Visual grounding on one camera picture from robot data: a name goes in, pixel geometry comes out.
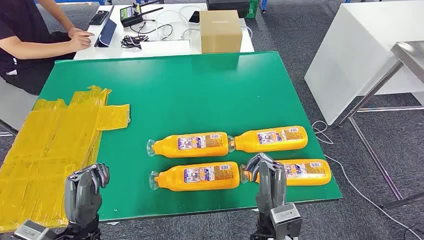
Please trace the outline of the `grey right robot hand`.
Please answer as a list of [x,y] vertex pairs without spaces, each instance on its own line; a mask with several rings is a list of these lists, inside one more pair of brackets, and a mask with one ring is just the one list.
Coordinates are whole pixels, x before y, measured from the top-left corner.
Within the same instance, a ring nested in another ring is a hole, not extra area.
[[286,203],[287,178],[282,163],[260,152],[247,162],[246,170],[253,182],[259,180],[256,205],[261,214],[268,216],[272,209]]

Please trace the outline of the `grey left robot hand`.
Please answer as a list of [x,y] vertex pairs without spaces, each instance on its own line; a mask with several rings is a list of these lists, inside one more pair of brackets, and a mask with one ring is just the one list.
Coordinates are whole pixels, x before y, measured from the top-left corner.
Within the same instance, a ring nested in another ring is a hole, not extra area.
[[98,217],[100,188],[105,188],[109,180],[109,167],[104,163],[91,164],[65,178],[64,207],[69,223],[83,228]]

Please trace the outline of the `person's right hand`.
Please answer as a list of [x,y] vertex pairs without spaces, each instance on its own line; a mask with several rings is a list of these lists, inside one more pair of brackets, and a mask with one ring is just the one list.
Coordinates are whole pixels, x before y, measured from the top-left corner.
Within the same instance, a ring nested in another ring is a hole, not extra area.
[[78,52],[87,49],[91,44],[90,37],[94,36],[93,33],[87,31],[77,31],[69,34],[71,40],[69,43],[69,50],[71,52]]

